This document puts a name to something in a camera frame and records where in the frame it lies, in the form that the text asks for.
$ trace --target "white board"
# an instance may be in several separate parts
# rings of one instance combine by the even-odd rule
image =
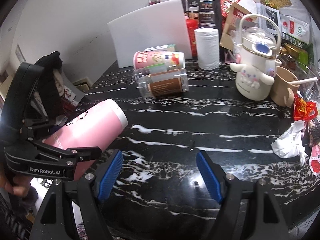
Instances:
[[[192,59],[181,0],[150,5],[108,23],[119,68],[132,66],[133,55],[146,48],[176,44],[176,51]]]

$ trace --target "marble tabletop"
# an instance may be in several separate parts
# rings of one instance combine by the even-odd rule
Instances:
[[[320,204],[319,177],[308,161],[281,159],[270,144],[293,122],[292,109],[269,98],[251,101],[235,86],[228,65],[205,71],[186,63],[189,92],[144,99],[132,67],[115,62],[79,103],[74,116],[107,98],[123,109],[128,126],[110,145],[124,154],[124,166],[102,213],[114,235],[126,239],[204,239],[219,212],[196,166],[205,150],[226,173],[273,187],[289,228]],[[109,151],[88,170],[105,162]],[[241,203],[235,239],[246,203]]]

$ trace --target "pink cup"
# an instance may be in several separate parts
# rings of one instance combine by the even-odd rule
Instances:
[[[172,51],[137,51],[133,56],[134,69],[157,65],[185,66],[184,53]]]
[[[60,149],[98,146],[102,151],[117,138],[128,125],[124,112],[112,99],[96,104],[60,128],[44,143]],[[92,165],[93,161],[80,162],[75,180]]]

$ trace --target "white paper roll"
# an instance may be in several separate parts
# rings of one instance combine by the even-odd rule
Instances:
[[[219,67],[219,31],[203,28],[195,30],[198,64],[204,70]]]

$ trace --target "blue button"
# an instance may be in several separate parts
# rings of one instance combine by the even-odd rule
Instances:
[[[257,51],[260,51],[265,54],[268,54],[270,52],[269,46],[265,43],[257,42],[255,48],[257,49]]]

